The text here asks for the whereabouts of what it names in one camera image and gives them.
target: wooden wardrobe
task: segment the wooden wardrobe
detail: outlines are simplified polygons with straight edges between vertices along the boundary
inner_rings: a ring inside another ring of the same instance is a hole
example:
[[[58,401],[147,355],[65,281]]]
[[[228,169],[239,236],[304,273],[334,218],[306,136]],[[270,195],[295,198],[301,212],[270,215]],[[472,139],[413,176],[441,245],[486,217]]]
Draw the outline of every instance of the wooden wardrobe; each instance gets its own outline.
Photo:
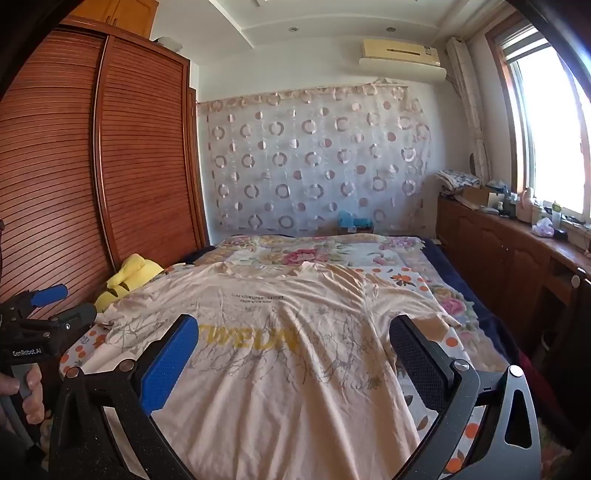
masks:
[[[167,267],[208,242],[189,61],[71,18],[0,102],[0,301],[65,283],[94,300],[133,253]]]

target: yellow lettering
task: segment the yellow lettering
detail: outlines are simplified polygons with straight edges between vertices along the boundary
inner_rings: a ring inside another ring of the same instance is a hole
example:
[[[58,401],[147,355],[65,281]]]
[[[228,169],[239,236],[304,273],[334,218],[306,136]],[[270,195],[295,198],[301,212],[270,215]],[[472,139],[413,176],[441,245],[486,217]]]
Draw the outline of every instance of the yellow lettering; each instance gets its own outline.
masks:
[[[226,327],[217,327],[215,339],[218,345],[225,345],[228,339],[230,338],[230,332],[226,330]]]
[[[292,352],[296,351],[296,347],[300,342],[295,329],[282,328],[279,330],[279,337],[277,339],[277,343],[275,344],[275,348],[277,348],[278,350],[281,349],[284,342],[287,344],[287,348],[289,348],[289,350],[291,350]]]
[[[234,341],[234,346],[236,348],[247,348],[250,346],[249,340],[252,340],[252,328],[240,328],[237,329],[237,335],[239,335],[240,340],[236,339]]]
[[[207,344],[211,345],[215,341],[216,328],[214,325],[199,325],[199,336],[201,337],[202,330],[207,331]]]
[[[270,329],[269,330],[269,340],[267,343],[262,343],[263,342],[263,334],[265,333],[265,330],[257,328],[256,329],[256,335],[255,335],[255,343],[254,343],[254,348],[256,350],[269,350],[269,348],[272,348],[273,345],[275,345],[275,342],[277,341],[277,329]]]

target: storage box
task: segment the storage box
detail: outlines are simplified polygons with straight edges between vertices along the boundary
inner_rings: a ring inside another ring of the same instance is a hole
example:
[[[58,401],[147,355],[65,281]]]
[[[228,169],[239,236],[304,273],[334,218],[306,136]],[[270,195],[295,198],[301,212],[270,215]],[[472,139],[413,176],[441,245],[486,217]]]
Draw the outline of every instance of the storage box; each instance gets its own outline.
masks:
[[[489,208],[496,208],[499,202],[502,202],[505,195],[497,193],[487,187],[481,187],[479,189],[466,185],[462,196],[476,205],[484,205]]]

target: floral bedsheet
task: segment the floral bedsheet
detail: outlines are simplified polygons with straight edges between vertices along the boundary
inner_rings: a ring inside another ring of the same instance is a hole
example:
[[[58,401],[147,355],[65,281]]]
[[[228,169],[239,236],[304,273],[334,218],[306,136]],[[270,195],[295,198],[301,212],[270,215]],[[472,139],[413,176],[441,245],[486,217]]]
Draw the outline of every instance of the floral bedsheet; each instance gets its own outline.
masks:
[[[423,246],[422,240],[416,237],[385,237],[367,233],[309,238],[273,235],[234,236],[199,258],[195,265],[216,262],[297,265],[311,261],[345,265],[367,275],[375,275],[426,297],[434,297],[439,305],[457,320],[457,324],[449,329],[446,337],[440,342],[440,346],[449,356],[464,358],[479,370],[505,371],[508,364],[479,327],[473,303],[441,279],[421,251]],[[186,268],[193,268],[193,265],[174,265],[155,278]],[[92,327],[62,357],[61,374],[64,375],[72,366],[83,365],[94,350],[105,341],[107,333],[108,331],[100,325]],[[397,365],[397,376],[422,439],[437,418],[437,412],[429,410],[424,405],[403,365]],[[456,453],[447,464],[442,478],[462,467],[483,414],[484,407],[474,409]],[[555,443],[548,448],[556,454]]]

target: sheer curtain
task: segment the sheer curtain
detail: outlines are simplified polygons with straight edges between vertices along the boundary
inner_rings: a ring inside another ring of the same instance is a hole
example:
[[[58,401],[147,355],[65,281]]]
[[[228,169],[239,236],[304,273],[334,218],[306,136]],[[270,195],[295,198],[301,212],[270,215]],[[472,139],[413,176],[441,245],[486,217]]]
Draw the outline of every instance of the sheer curtain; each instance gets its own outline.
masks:
[[[482,183],[486,183],[491,179],[491,167],[486,156],[482,134],[482,101],[474,65],[466,44],[454,37],[447,42],[447,53],[452,61],[453,73],[460,89],[460,96],[470,127],[470,143],[474,155],[476,176],[482,180]]]
[[[340,211],[376,232],[420,233],[431,132],[400,84],[271,92],[200,105],[217,221],[227,231],[333,231]]]

